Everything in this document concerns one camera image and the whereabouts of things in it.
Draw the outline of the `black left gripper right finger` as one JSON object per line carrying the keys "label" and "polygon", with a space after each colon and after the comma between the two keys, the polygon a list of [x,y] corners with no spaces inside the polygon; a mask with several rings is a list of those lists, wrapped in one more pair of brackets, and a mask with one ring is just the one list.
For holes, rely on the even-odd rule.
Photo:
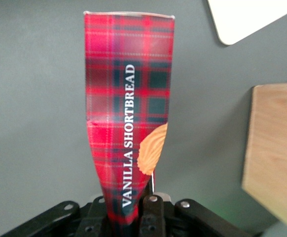
{"label": "black left gripper right finger", "polygon": [[139,236],[166,237],[164,204],[158,195],[149,195],[143,199]]}

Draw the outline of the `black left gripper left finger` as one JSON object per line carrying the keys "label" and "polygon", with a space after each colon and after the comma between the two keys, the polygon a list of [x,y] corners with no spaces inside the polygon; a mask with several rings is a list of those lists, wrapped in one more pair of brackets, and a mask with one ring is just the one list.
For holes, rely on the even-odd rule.
{"label": "black left gripper left finger", "polygon": [[103,196],[97,197],[75,233],[76,237],[109,237],[110,227],[107,218],[106,203]]}

